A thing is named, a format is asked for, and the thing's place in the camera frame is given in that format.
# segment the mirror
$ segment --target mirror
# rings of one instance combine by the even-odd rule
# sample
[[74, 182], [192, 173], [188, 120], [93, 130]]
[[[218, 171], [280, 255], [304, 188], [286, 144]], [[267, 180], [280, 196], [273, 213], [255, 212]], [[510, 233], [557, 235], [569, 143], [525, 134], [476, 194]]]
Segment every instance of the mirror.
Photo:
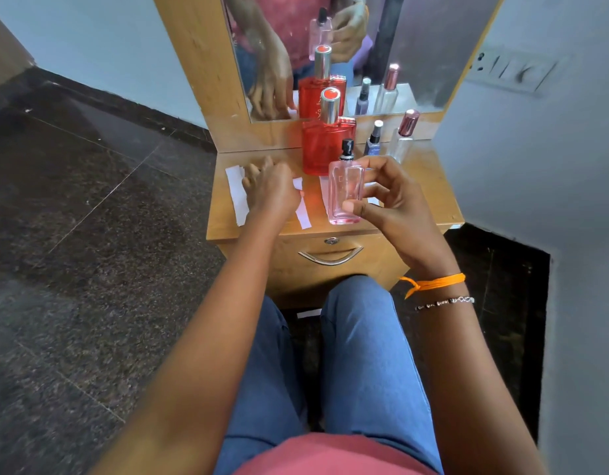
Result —
[[263, 121], [315, 116], [308, 98], [319, 110], [314, 88], [335, 86], [329, 83], [344, 83], [344, 116], [443, 110], [498, 2], [223, 0], [223, 6], [251, 119]]

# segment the wall socket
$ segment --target wall socket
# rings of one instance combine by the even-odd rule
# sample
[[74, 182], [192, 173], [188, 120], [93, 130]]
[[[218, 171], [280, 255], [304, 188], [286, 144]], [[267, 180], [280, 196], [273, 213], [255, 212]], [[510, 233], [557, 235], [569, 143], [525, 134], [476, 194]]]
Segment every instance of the wall socket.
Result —
[[469, 65], [465, 79], [506, 90], [536, 93], [557, 63], [545, 55], [483, 45]]

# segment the rose gold bottle cap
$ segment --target rose gold bottle cap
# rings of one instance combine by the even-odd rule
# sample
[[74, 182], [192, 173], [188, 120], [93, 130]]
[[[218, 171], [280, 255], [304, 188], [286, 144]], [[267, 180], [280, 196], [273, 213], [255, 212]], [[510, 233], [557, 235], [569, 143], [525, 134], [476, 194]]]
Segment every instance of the rose gold bottle cap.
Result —
[[313, 74], [317, 79], [329, 79], [331, 77], [331, 51], [331, 47], [328, 45], [318, 45], [315, 48]]
[[394, 90], [397, 87], [397, 78], [399, 78], [399, 65], [393, 63], [388, 67], [383, 87], [388, 91]]
[[320, 119], [327, 125], [337, 121], [342, 94], [337, 88], [324, 88], [320, 95]]
[[421, 114], [416, 110], [406, 111], [401, 120], [401, 124], [399, 125], [399, 135], [402, 137], [411, 137], [414, 132], [414, 127], [416, 127], [416, 123], [419, 121], [419, 116], [421, 116]]

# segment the reflected hand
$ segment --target reflected hand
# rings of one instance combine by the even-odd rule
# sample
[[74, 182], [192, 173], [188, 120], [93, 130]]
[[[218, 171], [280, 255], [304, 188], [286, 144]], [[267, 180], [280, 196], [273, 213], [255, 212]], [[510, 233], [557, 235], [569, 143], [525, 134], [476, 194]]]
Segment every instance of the reflected hand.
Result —
[[264, 119], [289, 119], [293, 103], [293, 71], [289, 53], [275, 33], [257, 51], [256, 83], [247, 96], [256, 114]]
[[281, 161], [274, 164], [266, 156], [261, 168], [250, 163], [245, 167], [243, 188], [247, 193], [249, 214], [264, 214], [273, 221], [280, 230], [300, 205], [302, 196], [293, 187], [293, 172]]
[[[396, 248], [403, 262], [423, 280], [459, 273], [458, 263], [436, 226], [421, 186], [390, 156], [357, 160], [366, 172], [363, 200], [349, 200], [342, 208], [376, 226]], [[377, 197], [385, 207], [368, 203]]]
[[333, 63], [349, 61], [361, 48], [368, 26], [368, 10], [363, 3], [356, 3], [339, 11], [331, 21], [333, 43], [331, 60]]

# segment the perfume bottle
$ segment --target perfume bottle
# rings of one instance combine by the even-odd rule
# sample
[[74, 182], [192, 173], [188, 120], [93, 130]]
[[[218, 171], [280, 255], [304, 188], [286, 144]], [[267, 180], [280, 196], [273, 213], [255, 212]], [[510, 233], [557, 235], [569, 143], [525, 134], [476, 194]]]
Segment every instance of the perfume bottle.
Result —
[[397, 90], [397, 79], [399, 78], [399, 65], [396, 63], [388, 67], [384, 82], [379, 85], [377, 99], [373, 114], [391, 113], [399, 91]]
[[342, 154], [338, 161], [328, 166], [328, 221], [333, 225], [357, 223], [361, 220], [342, 210], [344, 200], [361, 200], [364, 191], [365, 170], [352, 154], [354, 142], [347, 138], [342, 141]]
[[328, 175], [328, 164], [341, 153], [342, 140], [355, 138], [355, 119], [339, 116], [341, 97], [337, 88], [325, 88], [320, 117], [302, 122], [302, 169], [307, 175]]
[[381, 129], [383, 128], [383, 121], [380, 119], [375, 120], [375, 127], [373, 128], [373, 132], [370, 134], [370, 138], [366, 142], [366, 147], [364, 148], [364, 156], [366, 155], [379, 155], [379, 151], [381, 151]]
[[359, 98], [357, 98], [357, 104], [355, 105], [355, 115], [366, 114], [368, 112], [368, 95], [370, 94], [370, 84], [372, 80], [365, 77], [361, 80], [361, 91], [359, 92]]
[[416, 110], [408, 110], [403, 115], [399, 129], [392, 135], [392, 140], [388, 144], [388, 155], [393, 157], [399, 163], [403, 161], [406, 153], [410, 150], [412, 142], [412, 133], [414, 127], [419, 121], [421, 114]]
[[315, 68], [312, 77], [301, 79], [298, 83], [300, 118], [320, 117], [320, 94], [324, 88], [335, 87], [340, 90], [339, 114], [344, 113], [346, 99], [346, 77], [330, 75], [331, 47], [320, 45], [315, 49]]
[[319, 45], [330, 45], [333, 41], [331, 17], [326, 8], [321, 7], [318, 17], [309, 23], [309, 60], [315, 60], [315, 49]]

